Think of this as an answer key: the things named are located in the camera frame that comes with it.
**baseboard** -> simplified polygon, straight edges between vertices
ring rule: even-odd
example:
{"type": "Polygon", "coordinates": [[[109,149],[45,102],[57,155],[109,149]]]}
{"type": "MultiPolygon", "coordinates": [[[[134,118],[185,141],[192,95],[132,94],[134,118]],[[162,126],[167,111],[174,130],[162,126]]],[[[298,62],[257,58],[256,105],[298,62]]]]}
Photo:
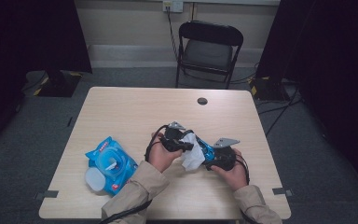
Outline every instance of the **baseboard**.
{"type": "MultiPolygon", "coordinates": [[[[90,45],[91,67],[175,67],[172,47],[90,45]]],[[[254,67],[263,49],[242,49],[237,67],[254,67]]]]}

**wet wipe package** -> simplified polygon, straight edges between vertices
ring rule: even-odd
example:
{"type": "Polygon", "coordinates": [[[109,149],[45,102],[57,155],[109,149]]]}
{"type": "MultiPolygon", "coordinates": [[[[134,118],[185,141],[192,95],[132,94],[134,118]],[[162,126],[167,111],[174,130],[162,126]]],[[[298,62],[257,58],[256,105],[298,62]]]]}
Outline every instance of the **wet wipe package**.
{"type": "Polygon", "coordinates": [[[86,156],[89,158],[86,182],[94,191],[118,194],[138,168],[133,158],[110,136],[86,156]]]}

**white tissue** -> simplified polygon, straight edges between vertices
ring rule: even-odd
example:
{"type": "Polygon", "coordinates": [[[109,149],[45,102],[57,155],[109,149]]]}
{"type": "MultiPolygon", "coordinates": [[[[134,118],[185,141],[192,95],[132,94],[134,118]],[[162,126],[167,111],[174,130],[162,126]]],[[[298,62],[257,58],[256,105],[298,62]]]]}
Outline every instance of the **white tissue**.
{"type": "Polygon", "coordinates": [[[205,161],[202,149],[197,142],[196,135],[194,133],[188,133],[181,139],[181,141],[194,145],[192,150],[185,151],[182,154],[182,165],[185,167],[186,171],[196,170],[205,161]]]}

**sleeve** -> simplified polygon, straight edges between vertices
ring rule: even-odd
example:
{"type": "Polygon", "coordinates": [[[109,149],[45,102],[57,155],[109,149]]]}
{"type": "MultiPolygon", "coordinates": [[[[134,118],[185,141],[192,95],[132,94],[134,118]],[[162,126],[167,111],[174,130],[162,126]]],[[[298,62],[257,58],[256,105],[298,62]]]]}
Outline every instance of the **sleeve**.
{"type": "Polygon", "coordinates": [[[254,185],[240,188],[234,192],[234,198],[242,212],[258,223],[282,223],[281,218],[269,209],[260,188],[254,185]]]}
{"type": "MultiPolygon", "coordinates": [[[[142,161],[135,174],[119,194],[109,200],[102,208],[102,218],[127,211],[152,200],[169,185],[168,179],[154,166],[142,161]]],[[[146,223],[146,210],[128,215],[112,223],[146,223]]]]}

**wooden table top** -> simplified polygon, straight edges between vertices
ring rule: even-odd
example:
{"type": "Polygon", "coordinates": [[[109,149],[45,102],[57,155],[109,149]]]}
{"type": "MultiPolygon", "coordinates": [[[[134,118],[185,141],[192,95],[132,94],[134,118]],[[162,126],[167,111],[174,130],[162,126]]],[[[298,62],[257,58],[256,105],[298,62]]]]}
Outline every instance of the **wooden table top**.
{"type": "MultiPolygon", "coordinates": [[[[44,199],[39,216],[100,219],[101,207],[112,196],[95,193],[86,184],[85,153],[112,136],[139,164],[151,133],[173,121],[210,145],[220,137],[240,140],[233,147],[248,163],[251,184],[260,187],[267,205],[281,218],[291,216],[285,195],[272,192],[282,183],[250,92],[115,87],[89,90],[48,188],[59,193],[44,199]],[[198,104],[200,97],[208,104],[198,104]]],[[[228,185],[203,165],[186,172],[177,159],[164,174],[171,184],[147,209],[148,219],[241,219],[228,185]]]]}

